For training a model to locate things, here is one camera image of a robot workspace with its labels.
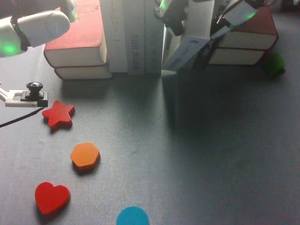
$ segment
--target red star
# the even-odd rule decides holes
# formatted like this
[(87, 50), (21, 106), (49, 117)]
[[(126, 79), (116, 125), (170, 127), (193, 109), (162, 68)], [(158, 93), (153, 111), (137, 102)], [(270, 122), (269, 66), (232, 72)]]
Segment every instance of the red star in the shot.
[(44, 118), (49, 119), (48, 125), (51, 130), (56, 130), (61, 126), (72, 126), (71, 116), (74, 113), (73, 105), (63, 105), (60, 101), (55, 101), (51, 109), (42, 111)]

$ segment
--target black knob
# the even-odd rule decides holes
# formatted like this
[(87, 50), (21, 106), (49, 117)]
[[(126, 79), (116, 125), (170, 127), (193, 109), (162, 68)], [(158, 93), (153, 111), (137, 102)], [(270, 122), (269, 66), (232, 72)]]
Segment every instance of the black knob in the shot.
[(30, 82), (26, 85), (30, 91), (31, 96), (39, 95), (40, 90), (43, 88), (43, 84), (40, 82)]

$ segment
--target orange hexagon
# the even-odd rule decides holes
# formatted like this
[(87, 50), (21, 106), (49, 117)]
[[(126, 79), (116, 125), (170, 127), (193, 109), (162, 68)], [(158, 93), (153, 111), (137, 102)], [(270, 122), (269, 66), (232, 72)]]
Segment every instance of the orange hexagon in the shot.
[(91, 170), (97, 165), (100, 152), (93, 143), (81, 143), (75, 146), (71, 159), (79, 170)]

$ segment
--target heart-shaped block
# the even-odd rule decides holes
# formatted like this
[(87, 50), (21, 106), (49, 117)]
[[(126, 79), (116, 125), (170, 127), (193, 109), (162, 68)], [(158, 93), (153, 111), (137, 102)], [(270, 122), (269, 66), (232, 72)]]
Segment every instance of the heart-shaped block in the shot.
[(43, 182), (38, 185), (35, 198), (40, 212), (46, 217), (51, 217), (69, 203), (71, 194), (65, 186), (54, 187), (49, 182)]

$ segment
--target gray table surface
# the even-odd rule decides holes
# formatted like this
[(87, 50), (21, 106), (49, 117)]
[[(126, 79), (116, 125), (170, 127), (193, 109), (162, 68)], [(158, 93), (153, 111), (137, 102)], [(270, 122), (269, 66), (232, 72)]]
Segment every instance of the gray table surface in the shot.
[[(300, 224), (300, 18), (274, 18), (285, 75), (271, 82), (254, 78), (259, 68), (210, 67), (194, 97), (178, 88), (175, 125), (161, 78), (63, 82), (42, 47), (1, 59), (2, 88), (43, 82), (50, 105), (76, 112), (70, 130), (51, 133), (41, 113), (0, 129), (0, 224), (113, 225), (131, 205), (152, 225)], [(32, 110), (0, 103), (0, 123)], [(82, 142), (100, 149), (91, 174), (72, 167)], [(71, 192), (52, 220), (35, 204), (43, 181)]]

